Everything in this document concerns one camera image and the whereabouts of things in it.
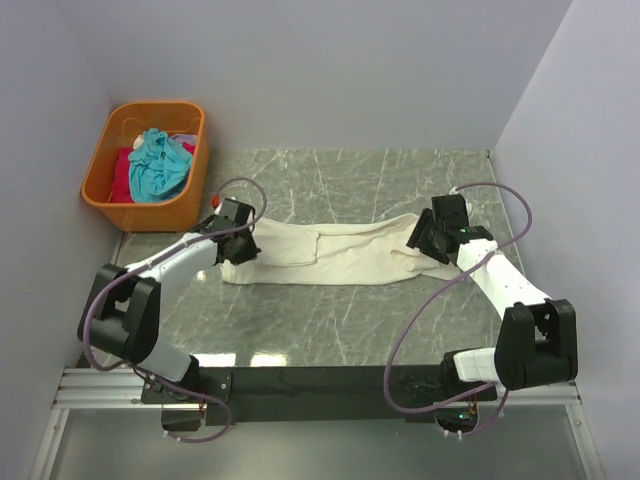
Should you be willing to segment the white t shirt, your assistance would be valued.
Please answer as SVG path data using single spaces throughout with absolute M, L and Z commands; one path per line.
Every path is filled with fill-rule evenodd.
M 451 280 L 459 269 L 406 246 L 418 216 L 403 214 L 370 224 L 295 225 L 260 220 L 253 238 L 261 249 L 253 261 L 220 266 L 224 282 L 376 286 L 421 275 Z

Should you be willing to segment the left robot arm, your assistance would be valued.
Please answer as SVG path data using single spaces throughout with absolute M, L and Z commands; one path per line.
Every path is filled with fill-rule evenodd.
M 101 267 L 77 330 L 85 355 L 98 349 L 183 388 L 195 387 L 199 361 L 160 338 L 162 298 L 208 267 L 256 259 L 260 249 L 252 228 L 258 218 L 253 206 L 226 198 L 214 214 L 148 259 Z

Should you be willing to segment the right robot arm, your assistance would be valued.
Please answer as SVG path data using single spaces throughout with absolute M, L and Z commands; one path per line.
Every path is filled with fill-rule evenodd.
M 434 197 L 432 206 L 421 212 L 407 246 L 468 271 L 501 317 L 495 346 L 445 354 L 441 370 L 446 385 L 492 382 L 514 391 L 576 378 L 573 305 L 535 287 L 485 227 L 471 225 L 462 195 Z

